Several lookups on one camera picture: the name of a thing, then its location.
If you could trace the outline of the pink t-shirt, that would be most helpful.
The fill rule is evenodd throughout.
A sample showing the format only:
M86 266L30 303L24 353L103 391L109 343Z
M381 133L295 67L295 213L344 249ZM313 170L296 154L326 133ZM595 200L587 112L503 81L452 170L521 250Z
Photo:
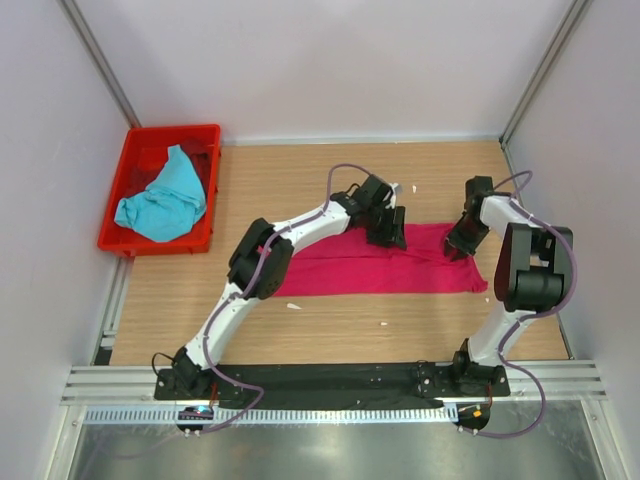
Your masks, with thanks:
M278 296L483 293L489 283L473 258L444 255L448 223L408 224L407 248L366 242L362 229L323 239L291 260Z

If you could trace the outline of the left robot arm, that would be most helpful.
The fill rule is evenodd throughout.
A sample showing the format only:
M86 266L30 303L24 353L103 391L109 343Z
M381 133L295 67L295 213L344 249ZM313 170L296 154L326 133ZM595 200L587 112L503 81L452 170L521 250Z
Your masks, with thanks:
M197 334L172 357L161 377L165 385L192 400L204 398L222 375L218 365L233 334L259 302L284 284L291 260L302 250L350 230L365 231L369 244L406 249L406 209L397 204L401 187L368 173L353 192L331 191L324 202L294 218L252 222L229 260L221 296Z

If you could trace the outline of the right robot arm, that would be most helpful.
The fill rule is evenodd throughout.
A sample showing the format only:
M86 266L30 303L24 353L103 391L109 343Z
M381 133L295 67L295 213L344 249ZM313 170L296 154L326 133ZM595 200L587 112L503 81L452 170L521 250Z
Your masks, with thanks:
M491 232L502 240L493 281L496 306L464 340L450 367L455 391L480 396L506 387L506 354L522 332L568 302L575 289L576 260L569 228L536 218L514 193L499 191L490 177L469 179L465 196L462 216L444 240L445 257L458 261L474 256Z

